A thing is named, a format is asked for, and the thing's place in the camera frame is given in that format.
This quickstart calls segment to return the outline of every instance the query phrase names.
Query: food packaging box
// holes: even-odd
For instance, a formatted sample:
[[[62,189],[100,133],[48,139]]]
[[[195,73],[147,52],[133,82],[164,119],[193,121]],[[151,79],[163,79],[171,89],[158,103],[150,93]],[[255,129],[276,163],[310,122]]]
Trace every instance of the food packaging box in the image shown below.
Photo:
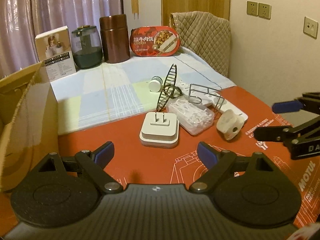
[[[58,151],[58,103],[44,63],[0,80],[0,191]]]
[[[141,27],[131,31],[130,47],[137,56],[171,56],[180,47],[180,37],[167,26]]]
[[[35,41],[39,60],[44,61],[50,82],[76,73],[67,26],[41,33]]]

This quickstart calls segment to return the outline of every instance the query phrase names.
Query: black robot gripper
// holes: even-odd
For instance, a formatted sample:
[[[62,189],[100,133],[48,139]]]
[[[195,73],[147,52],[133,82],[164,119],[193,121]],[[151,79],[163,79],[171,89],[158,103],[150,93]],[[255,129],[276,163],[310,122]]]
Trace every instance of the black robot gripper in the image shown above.
[[[300,193],[266,155],[237,156],[204,142],[197,153],[208,171],[189,189],[129,184],[125,190],[102,169],[112,157],[97,162],[96,153],[86,151],[48,154],[14,189],[11,204],[20,223],[4,239],[149,239],[140,237],[147,234],[162,240],[170,231],[172,239],[282,240],[296,231]],[[84,228],[95,233],[84,234]]]
[[[12,192],[11,206],[17,218],[37,227],[52,228],[86,217],[103,195],[122,190],[103,171],[113,156],[112,142],[94,152],[80,151],[74,157],[49,153]],[[67,171],[76,172],[77,177]],[[105,185],[112,185],[115,190]]]
[[[293,222],[301,206],[300,193],[262,152],[242,157],[228,150],[218,152],[204,142],[199,143],[197,152],[209,171],[196,182],[208,184],[202,192],[210,194],[226,217],[252,228]],[[234,177],[235,172],[243,171]]]

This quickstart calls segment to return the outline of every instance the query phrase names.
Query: orange mat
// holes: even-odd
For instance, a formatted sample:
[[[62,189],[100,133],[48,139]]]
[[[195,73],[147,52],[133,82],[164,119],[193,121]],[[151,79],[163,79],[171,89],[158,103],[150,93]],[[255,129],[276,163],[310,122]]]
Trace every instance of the orange mat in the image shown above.
[[[262,151],[301,192],[303,203],[295,225],[302,227],[314,222],[320,206],[320,157],[293,161],[287,148],[281,143],[257,142],[252,136],[255,127],[288,125],[288,122],[273,114],[270,107],[239,87],[223,90],[222,95],[249,116],[240,133],[231,141],[225,141],[214,124],[196,136],[180,127],[179,143],[173,149],[144,147],[139,139],[145,117],[145,114],[142,114],[60,136],[60,154],[71,156],[83,149],[95,150],[106,141],[112,141],[115,145],[115,156],[105,171],[124,187],[128,183],[185,183],[189,187],[206,172],[196,154],[199,141],[205,141],[218,150],[228,149],[244,156]],[[12,218],[12,212],[6,212],[6,215],[0,217],[0,223],[3,222],[0,235],[12,227],[12,219],[5,220],[6,217]]]

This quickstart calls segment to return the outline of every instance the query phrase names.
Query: wall switch plate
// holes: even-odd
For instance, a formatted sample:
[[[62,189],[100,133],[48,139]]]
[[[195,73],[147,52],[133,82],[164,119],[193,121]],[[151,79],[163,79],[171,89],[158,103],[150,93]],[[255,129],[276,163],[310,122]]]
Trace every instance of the wall switch plate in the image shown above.
[[[303,26],[303,32],[305,34],[308,34],[314,38],[317,38],[318,35],[318,22],[311,20],[308,17],[304,18],[304,26]]]
[[[271,18],[271,5],[265,3],[259,3],[259,17],[263,17],[266,19]]]
[[[247,1],[247,14],[258,15],[258,3]]]

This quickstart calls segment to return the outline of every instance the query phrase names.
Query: brown thermos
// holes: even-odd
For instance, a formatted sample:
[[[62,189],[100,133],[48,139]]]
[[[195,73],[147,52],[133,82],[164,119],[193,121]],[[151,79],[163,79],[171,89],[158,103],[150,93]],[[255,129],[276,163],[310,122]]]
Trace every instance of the brown thermos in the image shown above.
[[[104,60],[119,63],[130,58],[127,16],[125,14],[100,18]]]

